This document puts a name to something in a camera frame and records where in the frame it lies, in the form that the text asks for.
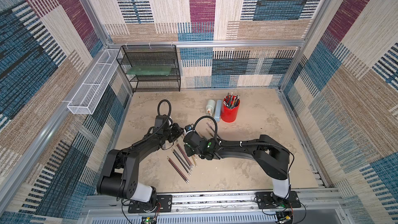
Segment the yellow striped pencil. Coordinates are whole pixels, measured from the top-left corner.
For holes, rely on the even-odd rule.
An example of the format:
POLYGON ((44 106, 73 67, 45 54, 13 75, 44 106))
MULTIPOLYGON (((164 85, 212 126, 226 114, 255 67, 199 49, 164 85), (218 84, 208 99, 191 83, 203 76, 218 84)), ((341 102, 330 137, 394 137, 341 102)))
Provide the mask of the yellow striped pencil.
POLYGON ((195 155, 193 155, 192 156, 193 158, 192 158, 192 161, 193 161, 193 163, 194 163, 194 165, 196 166, 196 167, 198 167, 198 165, 197 165, 197 162, 196 162, 196 157, 195 157, 195 155))

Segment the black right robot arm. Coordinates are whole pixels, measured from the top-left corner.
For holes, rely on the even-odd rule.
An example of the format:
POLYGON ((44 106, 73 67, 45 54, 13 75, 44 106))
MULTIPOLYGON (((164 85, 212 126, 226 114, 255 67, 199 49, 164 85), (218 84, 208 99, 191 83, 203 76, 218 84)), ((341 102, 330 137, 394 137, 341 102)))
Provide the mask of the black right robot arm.
POLYGON ((291 192, 290 169, 294 154, 268 135, 249 141, 226 141, 218 135, 218 125, 210 116, 200 117, 194 124, 184 128, 184 149, 187 156, 198 155, 201 159, 221 160, 226 158, 249 159, 257 162, 272 178, 275 199, 288 199, 291 192), (210 119, 214 124, 214 137, 206 139, 196 131, 197 124, 210 119))

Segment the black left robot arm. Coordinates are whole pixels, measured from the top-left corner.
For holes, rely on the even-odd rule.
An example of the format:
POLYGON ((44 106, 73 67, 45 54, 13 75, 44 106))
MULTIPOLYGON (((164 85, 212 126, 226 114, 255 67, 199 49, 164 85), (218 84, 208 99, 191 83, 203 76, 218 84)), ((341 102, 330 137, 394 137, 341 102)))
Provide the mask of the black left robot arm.
POLYGON ((138 180, 140 162, 161 149, 166 142, 175 142, 183 133, 183 129, 171 119, 172 106, 168 100, 161 100, 157 111, 162 103, 167 103, 168 113, 158 113, 154 126, 140 141, 121 150, 113 149, 107 154, 97 182, 97 193, 143 203, 153 201, 155 188, 138 180))

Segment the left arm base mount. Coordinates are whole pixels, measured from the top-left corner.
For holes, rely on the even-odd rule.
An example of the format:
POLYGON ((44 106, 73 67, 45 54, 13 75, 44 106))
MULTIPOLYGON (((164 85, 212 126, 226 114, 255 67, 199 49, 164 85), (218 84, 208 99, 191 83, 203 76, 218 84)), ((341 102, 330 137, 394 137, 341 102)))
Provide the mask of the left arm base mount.
POLYGON ((155 213, 157 210, 161 213, 169 213, 172 210, 172 195, 157 195, 151 197, 148 202, 131 200, 128 208, 129 214, 155 213))

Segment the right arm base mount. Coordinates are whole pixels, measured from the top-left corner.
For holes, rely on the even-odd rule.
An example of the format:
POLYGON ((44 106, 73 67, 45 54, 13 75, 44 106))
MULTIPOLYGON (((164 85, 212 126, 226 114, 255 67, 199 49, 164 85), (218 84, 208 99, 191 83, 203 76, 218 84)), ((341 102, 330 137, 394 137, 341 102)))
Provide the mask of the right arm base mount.
POLYGON ((275 196, 272 191, 261 191, 255 193, 254 202, 257 203, 259 209, 272 208, 300 208, 301 203, 296 191, 290 191, 288 198, 275 196))

